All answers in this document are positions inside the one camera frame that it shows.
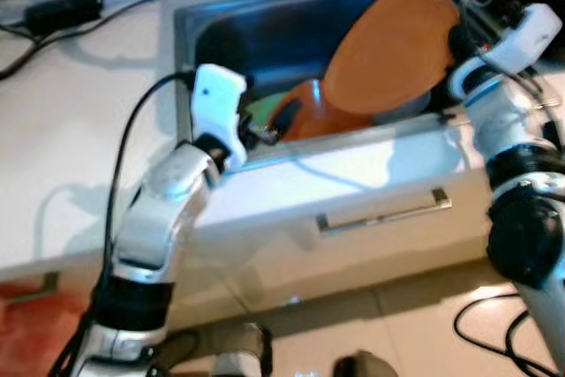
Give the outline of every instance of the drawer handle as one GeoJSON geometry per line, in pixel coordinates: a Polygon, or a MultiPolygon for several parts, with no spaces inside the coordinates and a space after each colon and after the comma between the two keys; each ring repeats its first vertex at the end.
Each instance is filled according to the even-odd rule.
{"type": "Polygon", "coordinates": [[[11,298],[4,299],[7,305],[23,304],[25,302],[31,302],[32,300],[48,298],[57,293],[57,286],[59,283],[59,273],[51,272],[43,275],[43,283],[40,289],[36,291],[31,291],[29,293],[23,293],[21,295],[16,295],[11,298]]]}
{"type": "Polygon", "coordinates": [[[373,225],[380,225],[386,222],[393,222],[404,220],[407,218],[412,218],[414,216],[428,215],[435,212],[447,211],[453,207],[453,203],[449,198],[448,194],[445,193],[440,187],[432,189],[433,204],[424,205],[422,207],[413,207],[411,209],[406,209],[405,211],[394,212],[392,214],[379,215],[371,218],[365,218],[363,220],[356,220],[351,222],[345,222],[343,224],[329,225],[328,215],[319,214],[316,215],[316,223],[318,224],[318,230],[323,237],[331,237],[342,231],[354,230],[360,227],[370,227],[373,225]]]}

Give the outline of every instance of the cabinet drawer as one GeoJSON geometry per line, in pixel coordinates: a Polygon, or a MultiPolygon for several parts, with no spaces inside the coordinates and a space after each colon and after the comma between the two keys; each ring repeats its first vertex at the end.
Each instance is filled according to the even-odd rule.
{"type": "Polygon", "coordinates": [[[226,230],[195,249],[248,308],[263,310],[479,258],[489,201],[476,173],[275,228],[226,230]]]}

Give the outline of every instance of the sink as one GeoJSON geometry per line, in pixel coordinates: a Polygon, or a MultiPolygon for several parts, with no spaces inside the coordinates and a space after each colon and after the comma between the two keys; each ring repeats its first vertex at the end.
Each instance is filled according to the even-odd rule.
{"type": "MultiPolygon", "coordinates": [[[[229,0],[175,12],[177,69],[219,64],[252,77],[250,96],[260,99],[321,78],[342,38],[375,0],[229,0]]],[[[177,90],[181,135],[190,133],[187,93],[177,90]]],[[[440,112],[454,106],[442,85],[418,117],[333,136],[259,146],[246,168],[410,132],[440,124],[440,112]]]]}

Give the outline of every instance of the green object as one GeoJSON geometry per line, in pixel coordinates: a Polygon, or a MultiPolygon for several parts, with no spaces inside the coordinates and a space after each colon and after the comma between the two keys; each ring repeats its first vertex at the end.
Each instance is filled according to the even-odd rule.
{"type": "Polygon", "coordinates": [[[265,125],[287,93],[270,94],[258,101],[251,103],[245,108],[247,112],[252,114],[252,122],[256,125],[265,125]]]}

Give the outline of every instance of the metal handle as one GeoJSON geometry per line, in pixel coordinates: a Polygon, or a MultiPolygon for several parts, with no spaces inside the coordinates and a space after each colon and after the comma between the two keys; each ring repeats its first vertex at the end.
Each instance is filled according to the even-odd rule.
{"type": "Polygon", "coordinates": [[[316,223],[318,224],[318,230],[323,237],[331,237],[336,233],[341,233],[342,231],[354,230],[360,227],[371,227],[373,225],[380,225],[386,222],[394,222],[399,220],[404,220],[406,218],[412,218],[414,216],[428,215],[435,212],[446,211],[453,207],[453,203],[449,198],[448,194],[445,193],[441,187],[432,189],[433,195],[433,205],[424,205],[422,207],[414,207],[411,209],[406,209],[404,211],[394,212],[392,214],[379,215],[371,218],[365,218],[363,220],[356,220],[351,222],[345,222],[343,224],[329,225],[328,216],[326,214],[316,215],[316,223]]]}

